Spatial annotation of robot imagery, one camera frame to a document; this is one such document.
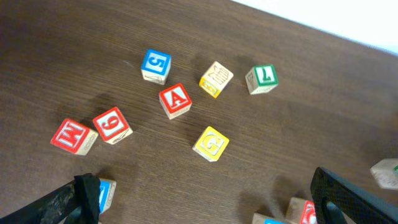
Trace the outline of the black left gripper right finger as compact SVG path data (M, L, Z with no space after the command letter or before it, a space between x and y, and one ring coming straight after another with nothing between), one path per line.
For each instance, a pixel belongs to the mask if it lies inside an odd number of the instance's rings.
M317 167L310 186L317 222L397 224L397 207L352 184L332 171Z

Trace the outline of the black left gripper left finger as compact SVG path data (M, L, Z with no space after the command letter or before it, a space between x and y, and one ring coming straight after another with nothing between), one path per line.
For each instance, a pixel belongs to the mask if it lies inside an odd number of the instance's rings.
M1 223L98 223L100 179L91 174L74 180L1 218Z

